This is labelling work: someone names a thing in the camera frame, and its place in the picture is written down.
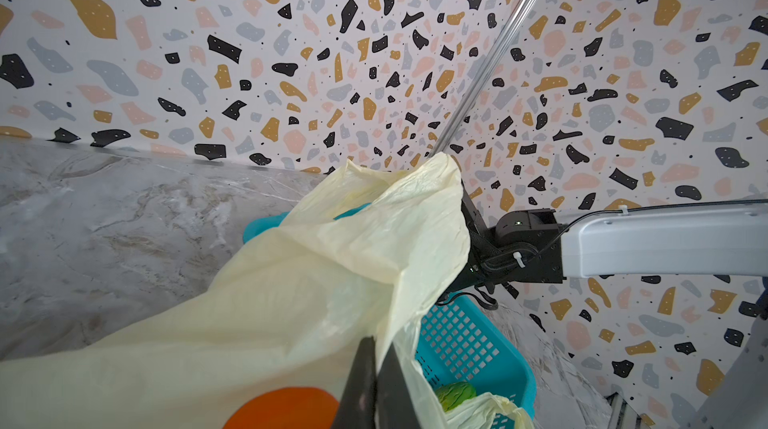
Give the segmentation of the yellow plastic bag orange prints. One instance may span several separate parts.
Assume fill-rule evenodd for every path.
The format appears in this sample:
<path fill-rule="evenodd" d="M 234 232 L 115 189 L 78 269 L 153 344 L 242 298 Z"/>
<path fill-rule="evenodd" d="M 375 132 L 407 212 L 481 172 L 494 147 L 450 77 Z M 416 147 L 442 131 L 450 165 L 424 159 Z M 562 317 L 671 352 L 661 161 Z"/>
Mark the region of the yellow plastic bag orange prints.
<path fill-rule="evenodd" d="M 467 263 L 461 172 L 353 163 L 201 295 L 75 351 L 1 366 L 5 428 L 329 428 L 363 338 L 391 345 L 423 428 L 454 428 L 415 352 Z"/>

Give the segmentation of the green fruit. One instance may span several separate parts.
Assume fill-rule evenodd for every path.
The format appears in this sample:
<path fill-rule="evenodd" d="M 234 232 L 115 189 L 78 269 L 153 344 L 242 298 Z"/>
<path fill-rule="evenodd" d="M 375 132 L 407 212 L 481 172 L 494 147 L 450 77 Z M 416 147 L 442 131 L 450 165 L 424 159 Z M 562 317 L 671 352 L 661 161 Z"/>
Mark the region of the green fruit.
<path fill-rule="evenodd" d="M 444 412 L 448 413 L 456 409 L 467 400 L 477 396 L 475 387 L 465 381 L 455 382 L 441 386 L 435 390 L 435 395 Z"/>

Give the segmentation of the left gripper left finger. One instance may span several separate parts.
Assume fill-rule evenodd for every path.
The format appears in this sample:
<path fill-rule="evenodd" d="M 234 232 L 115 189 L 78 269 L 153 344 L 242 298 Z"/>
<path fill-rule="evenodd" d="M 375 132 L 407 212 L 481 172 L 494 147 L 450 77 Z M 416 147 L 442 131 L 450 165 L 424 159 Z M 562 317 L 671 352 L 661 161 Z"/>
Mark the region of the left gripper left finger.
<path fill-rule="evenodd" d="M 332 429 L 375 427 L 376 383 L 375 340 L 366 337 L 358 345 Z"/>

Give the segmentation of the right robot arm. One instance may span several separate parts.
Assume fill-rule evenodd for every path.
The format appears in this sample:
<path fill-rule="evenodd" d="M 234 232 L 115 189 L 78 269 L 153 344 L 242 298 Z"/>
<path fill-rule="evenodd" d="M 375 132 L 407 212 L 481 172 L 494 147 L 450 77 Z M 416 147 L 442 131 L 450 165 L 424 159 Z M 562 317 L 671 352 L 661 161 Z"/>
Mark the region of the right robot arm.
<path fill-rule="evenodd" d="M 462 211 L 469 259 L 440 298 L 498 307 L 496 289 L 568 284 L 548 335 L 615 403 L 619 426 L 767 424 L 767 203 L 734 200 L 586 213 Z"/>

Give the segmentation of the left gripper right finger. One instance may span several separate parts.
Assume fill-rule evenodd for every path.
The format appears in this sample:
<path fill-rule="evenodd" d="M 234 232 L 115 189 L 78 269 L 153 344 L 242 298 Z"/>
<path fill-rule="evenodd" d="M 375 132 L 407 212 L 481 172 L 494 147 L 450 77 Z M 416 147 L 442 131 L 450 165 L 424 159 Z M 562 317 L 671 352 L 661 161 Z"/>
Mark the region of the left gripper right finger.
<path fill-rule="evenodd" d="M 393 345 L 386 353 L 377 375 L 376 427 L 378 429 L 421 428 Z"/>

